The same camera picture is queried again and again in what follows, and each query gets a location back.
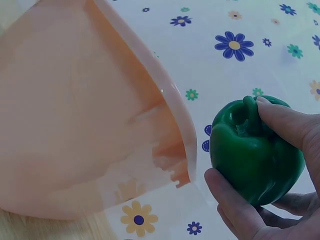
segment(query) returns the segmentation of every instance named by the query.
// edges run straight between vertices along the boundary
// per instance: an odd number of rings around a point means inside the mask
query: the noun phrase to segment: fingernail
[[[264,104],[271,104],[271,102],[269,102],[266,98],[264,98],[262,96],[258,96],[256,101],[260,102],[260,103],[264,103]]]

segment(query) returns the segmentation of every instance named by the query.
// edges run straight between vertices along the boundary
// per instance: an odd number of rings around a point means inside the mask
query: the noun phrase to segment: pink plastic container
[[[194,178],[196,135],[178,90],[99,7],[122,37],[92,0],[43,0],[0,38],[7,211],[74,219]]]

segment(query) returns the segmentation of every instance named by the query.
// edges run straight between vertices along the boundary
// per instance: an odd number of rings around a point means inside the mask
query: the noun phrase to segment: teal flower print
[[[198,98],[198,95],[199,95],[199,93],[197,93],[196,90],[190,89],[189,91],[186,91],[185,97],[186,97],[188,100],[194,101],[195,99]]]
[[[188,7],[181,8],[181,12],[183,12],[183,13],[189,12],[189,11],[190,11],[190,8],[188,8]]]
[[[313,3],[311,3],[311,2],[308,2],[307,5],[309,6],[310,9],[312,9],[312,11],[313,11],[315,14],[320,15],[320,8],[317,6],[317,4],[313,4]]]
[[[287,46],[287,48],[288,48],[288,53],[290,53],[294,58],[300,59],[304,56],[302,54],[303,53],[302,50],[299,49],[297,45],[290,44],[289,46]]]
[[[252,95],[253,96],[258,97],[258,96],[262,96],[263,94],[264,94],[264,92],[261,90],[261,88],[254,88],[252,90]]]

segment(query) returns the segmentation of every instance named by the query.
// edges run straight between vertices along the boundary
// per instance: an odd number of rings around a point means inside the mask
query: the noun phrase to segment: wooden surface
[[[0,240],[114,240],[104,213],[76,221],[24,217],[0,210]]]

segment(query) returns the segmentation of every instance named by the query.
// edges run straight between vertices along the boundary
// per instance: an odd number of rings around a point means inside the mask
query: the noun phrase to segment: hand
[[[273,205],[301,219],[285,219],[246,202],[216,170],[208,169],[206,183],[218,202],[217,211],[240,240],[320,239],[320,114],[308,115],[257,98],[261,119],[281,138],[302,150],[316,192],[287,193]]]

